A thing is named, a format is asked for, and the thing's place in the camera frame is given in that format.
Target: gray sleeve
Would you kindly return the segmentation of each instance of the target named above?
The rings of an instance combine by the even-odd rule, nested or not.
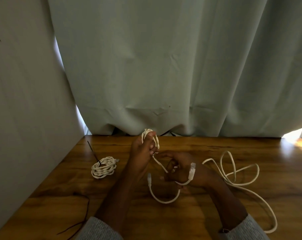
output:
[[[108,224],[95,217],[90,217],[77,236],[77,240],[123,240],[121,235]]]
[[[219,233],[219,237],[221,240],[269,240],[250,214],[228,233]]]

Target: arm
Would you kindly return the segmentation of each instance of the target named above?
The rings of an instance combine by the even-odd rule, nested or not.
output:
[[[247,214],[245,207],[230,191],[219,175],[196,161],[191,154],[185,152],[166,151],[158,157],[170,157],[167,166],[166,181],[185,183],[188,180],[191,163],[196,163],[196,171],[190,186],[204,188],[210,195],[222,222],[224,239],[269,239],[260,226]]]
[[[95,217],[90,218],[77,240],[121,239],[122,226],[129,210],[137,182],[144,176],[151,156],[158,151],[149,132],[142,144],[138,137],[131,145],[130,157],[120,178],[113,185]]]

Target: table top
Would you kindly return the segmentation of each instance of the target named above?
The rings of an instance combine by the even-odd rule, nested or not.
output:
[[[120,176],[136,137],[85,136],[50,173],[34,193],[0,230],[0,239],[67,239],[79,226],[66,231],[85,216],[93,216],[108,190]],[[95,179],[91,166],[96,162],[89,145],[99,159],[120,159],[113,175]],[[257,163],[260,175],[246,188],[256,192],[272,207],[278,229],[270,239],[302,239],[302,139],[289,142],[280,138],[159,137],[160,151],[188,151],[204,161],[219,161],[221,154],[232,153],[237,169]],[[169,158],[160,160],[166,165]],[[225,172],[231,172],[228,155],[223,158]],[[163,182],[161,166],[151,161],[152,190],[162,200],[175,197],[174,182]],[[248,182],[256,175],[252,167],[237,174],[237,182]],[[254,195],[232,188],[233,193],[264,230],[272,228],[268,208]],[[221,223],[209,195],[203,189],[186,187],[179,198],[168,205],[155,201],[149,193],[146,175],[139,182],[122,233],[125,239],[217,239]]]

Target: person's left hand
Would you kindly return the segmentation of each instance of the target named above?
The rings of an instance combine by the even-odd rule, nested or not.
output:
[[[125,167],[126,173],[140,180],[146,173],[147,166],[152,155],[159,151],[153,141],[153,136],[156,135],[155,131],[149,132],[143,143],[141,136],[138,136],[131,145],[129,161]]]

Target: black string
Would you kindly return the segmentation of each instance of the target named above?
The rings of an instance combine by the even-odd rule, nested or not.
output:
[[[69,230],[69,229],[71,229],[71,228],[73,228],[73,227],[75,227],[75,226],[81,224],[80,228],[79,228],[79,229],[78,229],[71,237],[69,237],[67,240],[70,240],[71,238],[73,238],[73,237],[74,237],[74,236],[82,229],[82,227],[84,226],[85,222],[87,221],[87,216],[88,216],[88,211],[89,211],[89,204],[90,204],[90,199],[89,199],[88,196],[86,196],[86,195],[84,195],[84,194],[76,193],[76,192],[74,192],[73,195],[75,195],[75,196],[86,197],[86,198],[88,199],[88,204],[87,204],[87,211],[86,211],[86,213],[85,213],[85,218],[83,219],[82,222],[79,222],[79,223],[77,223],[77,224],[74,224],[74,225],[68,227],[67,229],[65,229],[64,231],[57,233],[57,235],[59,235],[59,234],[61,234],[61,233],[66,232],[67,230]]]
[[[100,165],[101,165],[101,162],[99,161],[99,159],[97,158],[96,154],[94,153],[94,151],[93,151],[93,149],[92,149],[92,147],[91,147],[91,145],[90,145],[89,141],[87,141],[87,142],[88,142],[88,144],[89,144],[89,147],[90,147],[90,149],[91,149],[91,151],[92,151],[92,153],[93,153],[93,155],[94,155],[95,159],[96,159],[96,160],[97,160],[97,162],[99,162],[99,163],[100,163]]]

